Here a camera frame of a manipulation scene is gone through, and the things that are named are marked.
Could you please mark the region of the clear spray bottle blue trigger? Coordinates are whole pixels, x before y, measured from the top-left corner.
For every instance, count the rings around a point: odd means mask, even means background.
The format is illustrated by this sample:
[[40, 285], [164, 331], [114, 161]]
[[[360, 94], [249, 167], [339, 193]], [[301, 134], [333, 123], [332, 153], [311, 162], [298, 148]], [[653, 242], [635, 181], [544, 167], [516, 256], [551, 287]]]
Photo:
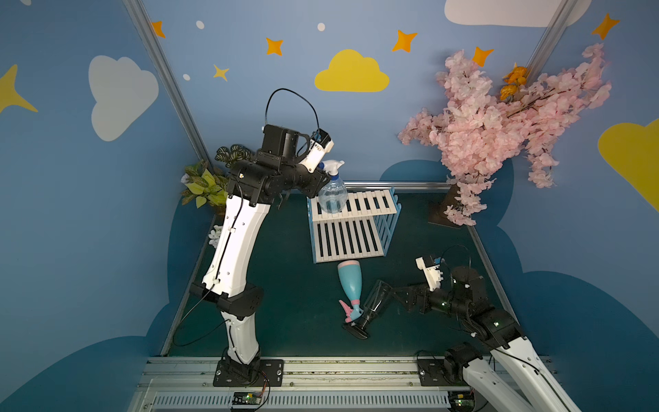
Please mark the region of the clear spray bottle blue trigger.
[[340, 213], [348, 202], [348, 190], [340, 177], [339, 169], [344, 161], [327, 160], [320, 166], [331, 179], [319, 192], [319, 205], [324, 213]]

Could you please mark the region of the dark transparent spray bottle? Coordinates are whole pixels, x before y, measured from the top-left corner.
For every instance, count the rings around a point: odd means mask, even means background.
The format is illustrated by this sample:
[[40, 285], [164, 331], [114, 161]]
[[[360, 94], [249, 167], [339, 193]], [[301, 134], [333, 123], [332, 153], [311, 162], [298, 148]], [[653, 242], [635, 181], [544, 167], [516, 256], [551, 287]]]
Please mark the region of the dark transparent spray bottle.
[[362, 315], [357, 319], [349, 319], [343, 325], [343, 329], [352, 336], [366, 340], [369, 338], [367, 327], [384, 312], [393, 295], [393, 287], [384, 281], [378, 280], [367, 296], [366, 303], [362, 306]]

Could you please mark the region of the blue white slatted shelf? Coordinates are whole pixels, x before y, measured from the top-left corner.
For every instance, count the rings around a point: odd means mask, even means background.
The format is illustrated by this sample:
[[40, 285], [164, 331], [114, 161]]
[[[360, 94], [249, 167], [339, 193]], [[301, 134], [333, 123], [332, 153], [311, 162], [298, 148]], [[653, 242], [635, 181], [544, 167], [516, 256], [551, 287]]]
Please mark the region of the blue white slatted shelf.
[[384, 257], [389, 252], [402, 206], [395, 189], [350, 192], [343, 210], [322, 211], [307, 201], [312, 258], [316, 264]]

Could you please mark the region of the teal pink spray bottle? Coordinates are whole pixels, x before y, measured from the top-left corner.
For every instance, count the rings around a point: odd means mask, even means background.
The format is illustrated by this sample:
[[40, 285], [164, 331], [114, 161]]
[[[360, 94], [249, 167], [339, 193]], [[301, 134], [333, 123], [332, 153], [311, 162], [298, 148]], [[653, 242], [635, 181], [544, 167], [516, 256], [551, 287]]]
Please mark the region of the teal pink spray bottle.
[[360, 263], [357, 260], [348, 260], [338, 264], [338, 276], [343, 291], [348, 299], [348, 303], [339, 300], [345, 315], [346, 323], [358, 319], [362, 314], [361, 292], [362, 292], [362, 274]]

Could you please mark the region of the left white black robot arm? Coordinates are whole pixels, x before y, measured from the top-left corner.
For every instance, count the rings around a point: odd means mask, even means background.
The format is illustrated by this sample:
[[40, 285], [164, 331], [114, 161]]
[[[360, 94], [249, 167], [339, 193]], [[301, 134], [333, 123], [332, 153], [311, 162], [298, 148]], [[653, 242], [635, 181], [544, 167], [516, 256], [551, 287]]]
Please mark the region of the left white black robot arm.
[[250, 368], [260, 358], [255, 312], [264, 291], [248, 283], [246, 276], [259, 229], [283, 193], [298, 191], [314, 198], [329, 183], [320, 164], [334, 145], [322, 129], [308, 136], [265, 125], [263, 133], [255, 156], [237, 161], [230, 170], [225, 221], [200, 289], [202, 298], [216, 303], [226, 321], [230, 362]]

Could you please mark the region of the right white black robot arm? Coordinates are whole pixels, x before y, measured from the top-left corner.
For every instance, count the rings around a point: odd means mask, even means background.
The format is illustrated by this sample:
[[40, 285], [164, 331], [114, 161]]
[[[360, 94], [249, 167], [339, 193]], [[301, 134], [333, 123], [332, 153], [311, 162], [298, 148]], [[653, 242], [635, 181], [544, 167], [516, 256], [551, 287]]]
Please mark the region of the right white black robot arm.
[[502, 380], [472, 344], [461, 343], [444, 353], [444, 379], [463, 382], [480, 393], [497, 411], [579, 411], [554, 375], [549, 372], [518, 321], [495, 307], [487, 296], [485, 280], [468, 266], [451, 271], [447, 287], [438, 264], [420, 269], [427, 281], [395, 288], [394, 295], [408, 309], [442, 312], [455, 318], [510, 375], [518, 388]]

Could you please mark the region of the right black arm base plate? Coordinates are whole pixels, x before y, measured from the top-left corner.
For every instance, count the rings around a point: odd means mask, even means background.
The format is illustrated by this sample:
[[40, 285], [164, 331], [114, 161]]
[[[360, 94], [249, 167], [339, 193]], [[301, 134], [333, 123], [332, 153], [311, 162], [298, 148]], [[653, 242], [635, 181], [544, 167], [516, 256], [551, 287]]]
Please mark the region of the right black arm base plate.
[[464, 386], [443, 358], [419, 358], [416, 365], [422, 386]]

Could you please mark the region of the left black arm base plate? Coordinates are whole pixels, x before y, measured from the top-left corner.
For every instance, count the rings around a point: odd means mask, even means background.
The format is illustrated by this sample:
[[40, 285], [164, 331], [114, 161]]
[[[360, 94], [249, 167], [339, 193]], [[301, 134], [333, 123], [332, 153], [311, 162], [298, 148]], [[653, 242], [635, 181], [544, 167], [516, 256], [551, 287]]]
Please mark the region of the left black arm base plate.
[[255, 387], [268, 383], [270, 387], [281, 387], [284, 360], [256, 359], [244, 365], [230, 357], [221, 359], [216, 367], [212, 385], [214, 387]]

